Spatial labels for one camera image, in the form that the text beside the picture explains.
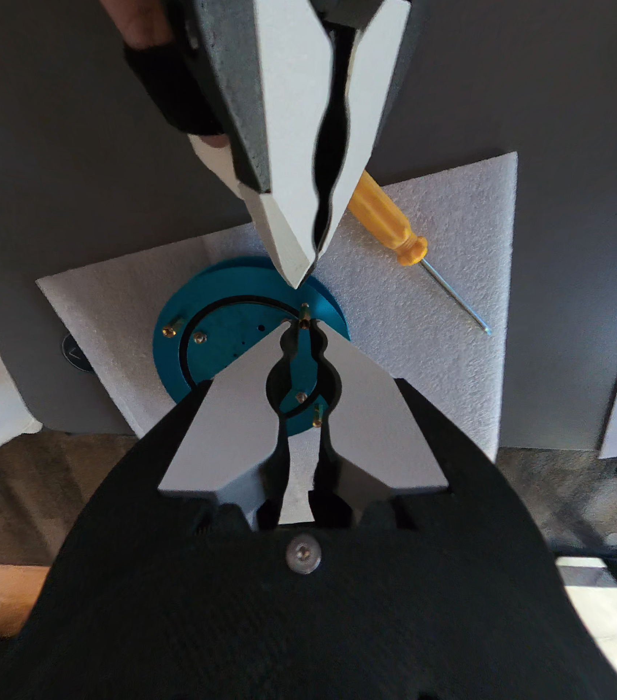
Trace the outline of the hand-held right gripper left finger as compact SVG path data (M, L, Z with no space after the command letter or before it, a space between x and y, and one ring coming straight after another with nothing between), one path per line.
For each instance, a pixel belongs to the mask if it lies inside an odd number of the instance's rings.
M252 529L278 525L289 477L281 403L292 389L292 322L213 379L158 490L240 507Z

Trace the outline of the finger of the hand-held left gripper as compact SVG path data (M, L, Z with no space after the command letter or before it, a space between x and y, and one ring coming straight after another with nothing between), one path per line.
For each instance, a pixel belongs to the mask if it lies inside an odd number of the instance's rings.
M333 76L333 46L309 1L254 1L270 185L240 185L274 266L299 287L317 261L315 146Z
M313 1L329 40L329 98L313 160L313 243L329 245L373 151L409 23L411 1Z

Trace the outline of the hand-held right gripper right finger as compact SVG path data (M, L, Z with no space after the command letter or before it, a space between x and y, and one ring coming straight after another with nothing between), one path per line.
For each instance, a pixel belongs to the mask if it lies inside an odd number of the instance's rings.
M321 320L310 326L322 412L308 498L320 526L348 528L371 503L448 489L390 373Z

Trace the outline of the blue round metal turntable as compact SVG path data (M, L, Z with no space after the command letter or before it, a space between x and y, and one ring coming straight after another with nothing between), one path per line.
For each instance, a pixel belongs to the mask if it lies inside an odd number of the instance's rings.
M297 319L303 302L313 318L350 339L339 303L314 277L294 289L264 256L231 258L203 269L173 294L155 325L154 364L168 395L179 403L282 321ZM176 316L187 320L186 327L165 338L161 329Z

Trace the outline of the black round desk badge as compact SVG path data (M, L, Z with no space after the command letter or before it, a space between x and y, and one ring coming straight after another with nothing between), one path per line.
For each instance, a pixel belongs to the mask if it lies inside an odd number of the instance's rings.
M74 336L68 333L61 341L61 352L65 360L81 372L94 374L94 369Z

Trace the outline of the dark grey desk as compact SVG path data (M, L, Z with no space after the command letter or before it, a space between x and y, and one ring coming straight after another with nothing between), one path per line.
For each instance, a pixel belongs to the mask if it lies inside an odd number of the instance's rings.
M500 442L598 444L617 380L617 1L432 1L367 170L517 151ZM130 433L61 352L42 276L247 223L98 1L0 1L0 355L32 415Z

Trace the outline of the person's left hand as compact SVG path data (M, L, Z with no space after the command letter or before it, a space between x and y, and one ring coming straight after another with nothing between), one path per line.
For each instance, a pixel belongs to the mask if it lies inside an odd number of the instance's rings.
M162 1L100 1L127 47L146 50L174 41Z

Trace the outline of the yellow handled screwdriver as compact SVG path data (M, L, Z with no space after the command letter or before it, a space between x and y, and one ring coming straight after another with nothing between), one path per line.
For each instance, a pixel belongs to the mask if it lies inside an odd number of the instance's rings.
M413 231L409 219L367 171L360 176L348 209L401 266L420 265L485 334L492 335L488 323L426 260L427 239Z

